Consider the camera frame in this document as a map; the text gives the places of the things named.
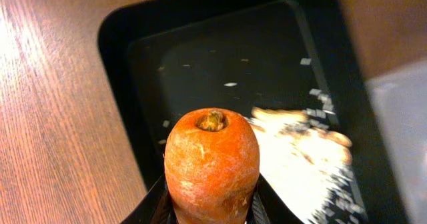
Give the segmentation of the rice and peanut shell scraps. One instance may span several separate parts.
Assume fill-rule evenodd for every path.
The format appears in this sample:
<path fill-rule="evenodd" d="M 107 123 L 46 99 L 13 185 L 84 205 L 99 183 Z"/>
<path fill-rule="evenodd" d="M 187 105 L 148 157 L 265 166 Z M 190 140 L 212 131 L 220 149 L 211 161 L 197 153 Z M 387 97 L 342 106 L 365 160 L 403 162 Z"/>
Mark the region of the rice and peanut shell scraps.
<path fill-rule="evenodd" d="M 345 135 L 306 111 L 253 107 L 244 118 L 258 141 L 260 175 L 303 223 L 365 221 L 354 195 L 352 142 Z"/>

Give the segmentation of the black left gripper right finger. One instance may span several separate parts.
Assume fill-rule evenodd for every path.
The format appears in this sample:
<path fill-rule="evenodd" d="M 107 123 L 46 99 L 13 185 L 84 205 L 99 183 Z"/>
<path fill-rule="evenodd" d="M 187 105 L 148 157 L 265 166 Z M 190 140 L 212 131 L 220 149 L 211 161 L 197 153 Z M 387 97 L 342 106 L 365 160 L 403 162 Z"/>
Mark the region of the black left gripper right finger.
<path fill-rule="evenodd" d="M 260 175 L 250 204 L 250 224 L 303 224 Z"/>

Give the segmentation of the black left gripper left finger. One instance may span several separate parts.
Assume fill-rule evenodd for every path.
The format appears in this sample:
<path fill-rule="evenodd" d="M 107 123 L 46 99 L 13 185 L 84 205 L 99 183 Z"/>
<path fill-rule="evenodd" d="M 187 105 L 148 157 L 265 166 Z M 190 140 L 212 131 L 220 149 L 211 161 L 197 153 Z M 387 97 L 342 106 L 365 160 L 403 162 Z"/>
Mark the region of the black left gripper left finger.
<path fill-rule="evenodd" d="M 162 175 L 121 224 L 173 224 L 173 207 Z"/>

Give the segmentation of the orange carrot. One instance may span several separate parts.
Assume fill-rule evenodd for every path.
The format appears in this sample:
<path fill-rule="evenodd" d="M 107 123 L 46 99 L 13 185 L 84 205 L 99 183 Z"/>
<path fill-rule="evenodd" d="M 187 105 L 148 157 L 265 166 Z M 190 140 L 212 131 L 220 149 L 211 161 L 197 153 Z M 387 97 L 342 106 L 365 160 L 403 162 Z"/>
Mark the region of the orange carrot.
<path fill-rule="evenodd" d="M 164 169 L 178 223 L 245 223 L 260 176 L 258 141 L 239 113 L 191 111 L 167 138 Z"/>

